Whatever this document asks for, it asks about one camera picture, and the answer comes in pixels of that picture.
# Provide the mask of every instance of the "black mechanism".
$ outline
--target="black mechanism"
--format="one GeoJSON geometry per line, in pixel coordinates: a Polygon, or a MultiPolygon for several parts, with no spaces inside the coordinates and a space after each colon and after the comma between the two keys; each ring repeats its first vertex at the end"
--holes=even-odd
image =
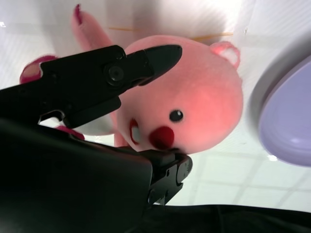
{"type": "Polygon", "coordinates": [[[111,46],[42,63],[41,79],[1,90],[0,232],[131,232],[155,202],[166,204],[191,171],[187,155],[114,148],[38,123],[58,117],[76,128],[102,117],[181,53],[111,46]]]}

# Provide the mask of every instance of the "pink plush toy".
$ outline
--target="pink plush toy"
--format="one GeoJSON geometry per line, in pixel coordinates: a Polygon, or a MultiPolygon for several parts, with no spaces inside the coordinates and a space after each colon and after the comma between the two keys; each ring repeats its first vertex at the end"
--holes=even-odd
{"type": "MultiPolygon", "coordinates": [[[[113,44],[79,6],[72,28],[83,50],[113,44]]],[[[183,48],[173,69],[146,86],[128,90],[120,96],[120,109],[76,131],[92,135],[113,132],[117,147],[131,146],[137,151],[176,148],[187,154],[207,150],[225,139],[242,113],[242,81],[236,71],[239,51],[229,42],[207,46],[167,35],[141,39],[125,51],[129,54],[165,44],[183,48]]]]}

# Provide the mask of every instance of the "black cloth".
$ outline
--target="black cloth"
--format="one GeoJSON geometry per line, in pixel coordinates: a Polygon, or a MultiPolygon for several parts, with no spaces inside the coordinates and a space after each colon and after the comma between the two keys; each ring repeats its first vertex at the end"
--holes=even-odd
{"type": "Polygon", "coordinates": [[[311,233],[311,213],[235,205],[155,205],[134,233],[311,233]]]}

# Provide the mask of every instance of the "plush toy ear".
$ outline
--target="plush toy ear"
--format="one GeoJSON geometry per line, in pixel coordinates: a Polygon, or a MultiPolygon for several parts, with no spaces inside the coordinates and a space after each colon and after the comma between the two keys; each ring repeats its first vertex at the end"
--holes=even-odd
{"type": "Polygon", "coordinates": [[[80,11],[80,5],[74,8],[71,27],[73,34],[84,51],[112,45],[111,40],[102,30],[97,20],[92,15],[80,11]]]}
{"type": "Polygon", "coordinates": [[[240,51],[234,47],[230,42],[218,42],[210,46],[210,50],[225,58],[230,62],[235,68],[239,67],[240,64],[240,51]]]}

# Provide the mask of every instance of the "white tooth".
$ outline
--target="white tooth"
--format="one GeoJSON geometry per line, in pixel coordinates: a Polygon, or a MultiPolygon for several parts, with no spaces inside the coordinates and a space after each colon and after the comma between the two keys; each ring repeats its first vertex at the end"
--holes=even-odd
{"type": "Polygon", "coordinates": [[[132,127],[132,137],[134,141],[140,142],[140,132],[138,127],[132,127]]]}

